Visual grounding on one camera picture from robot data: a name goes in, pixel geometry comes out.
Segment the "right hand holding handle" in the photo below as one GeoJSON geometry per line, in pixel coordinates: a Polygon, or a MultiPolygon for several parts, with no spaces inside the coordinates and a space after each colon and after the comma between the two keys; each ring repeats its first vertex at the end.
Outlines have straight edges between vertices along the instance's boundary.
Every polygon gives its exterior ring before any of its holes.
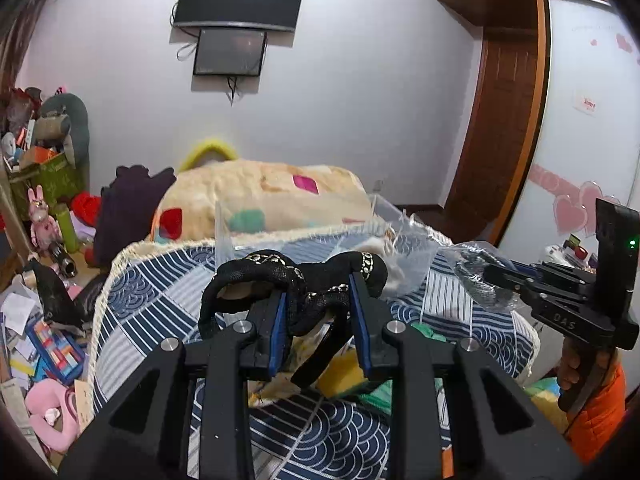
{"type": "MultiPolygon", "coordinates": [[[[579,367],[582,361],[588,356],[588,349],[579,341],[570,337],[565,337],[562,345],[561,359],[556,370],[558,385],[562,391],[568,391],[582,380],[582,373],[579,367]]],[[[618,352],[608,352],[600,350],[594,364],[603,373],[599,388],[602,389],[612,382],[615,369],[618,363],[618,352]]]]}

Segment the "orange sleeve forearm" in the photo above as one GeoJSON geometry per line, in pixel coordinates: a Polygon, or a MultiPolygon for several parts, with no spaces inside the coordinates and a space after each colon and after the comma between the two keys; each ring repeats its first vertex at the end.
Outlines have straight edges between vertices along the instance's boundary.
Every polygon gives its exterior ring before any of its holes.
{"type": "Polygon", "coordinates": [[[583,464],[591,463],[615,434],[625,416],[626,377],[613,368],[611,379],[587,403],[567,429],[565,439],[583,464]]]}

